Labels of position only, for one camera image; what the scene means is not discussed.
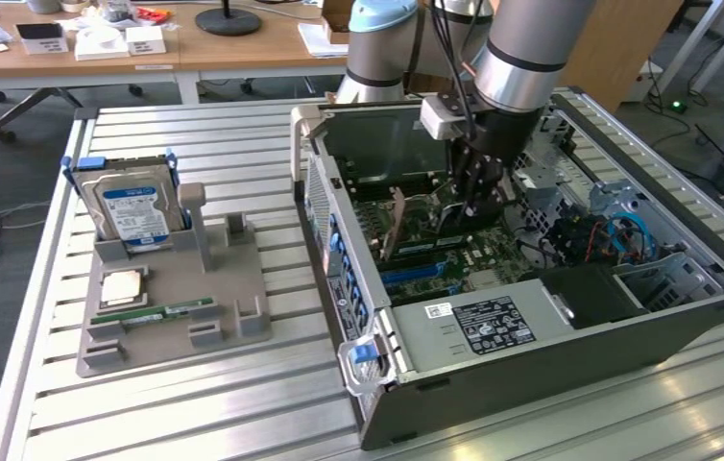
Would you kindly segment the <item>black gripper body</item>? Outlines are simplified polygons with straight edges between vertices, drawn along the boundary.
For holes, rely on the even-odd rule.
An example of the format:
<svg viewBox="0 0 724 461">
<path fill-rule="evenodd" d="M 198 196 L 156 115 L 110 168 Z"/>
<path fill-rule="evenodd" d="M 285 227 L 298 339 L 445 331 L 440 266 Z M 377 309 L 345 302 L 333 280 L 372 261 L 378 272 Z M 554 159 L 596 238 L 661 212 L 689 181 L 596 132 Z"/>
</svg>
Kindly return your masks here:
<svg viewBox="0 0 724 461">
<path fill-rule="evenodd" d="M 474 139 L 464 141 L 470 162 L 485 165 L 498 160 L 505 167 L 512 167 L 524 152 L 541 116 L 542 109 L 528 112 L 502 109 L 478 112 Z"/>
</svg>

